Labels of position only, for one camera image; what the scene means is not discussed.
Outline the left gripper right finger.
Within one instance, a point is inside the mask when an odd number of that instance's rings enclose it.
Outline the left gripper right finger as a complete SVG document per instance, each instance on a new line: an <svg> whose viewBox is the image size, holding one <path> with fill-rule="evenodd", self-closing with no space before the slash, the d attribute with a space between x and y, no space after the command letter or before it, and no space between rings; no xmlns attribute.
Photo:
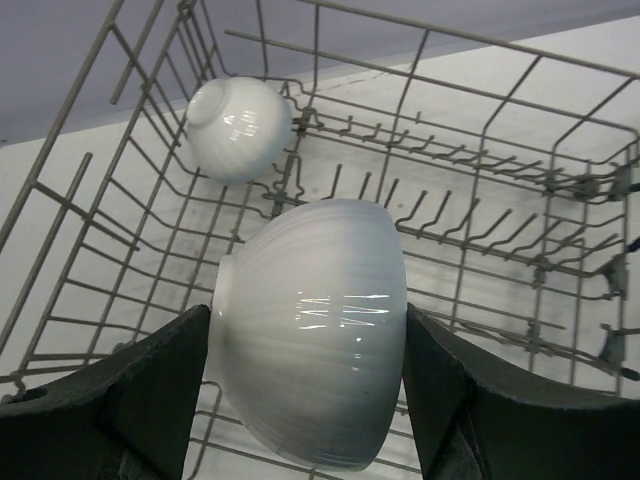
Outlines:
<svg viewBox="0 0 640 480"><path fill-rule="evenodd" d="M636 479L639 403L533 374L409 305L403 371L425 479Z"/></svg>

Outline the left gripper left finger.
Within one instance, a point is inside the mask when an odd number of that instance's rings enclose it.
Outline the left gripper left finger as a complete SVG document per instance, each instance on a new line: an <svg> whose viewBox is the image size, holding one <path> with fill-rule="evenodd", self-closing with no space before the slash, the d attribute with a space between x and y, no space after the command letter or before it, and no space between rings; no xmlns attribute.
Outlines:
<svg viewBox="0 0 640 480"><path fill-rule="evenodd" d="M194 306L143 340L2 402L2 478L181 478L209 323L209 308Z"/></svg>

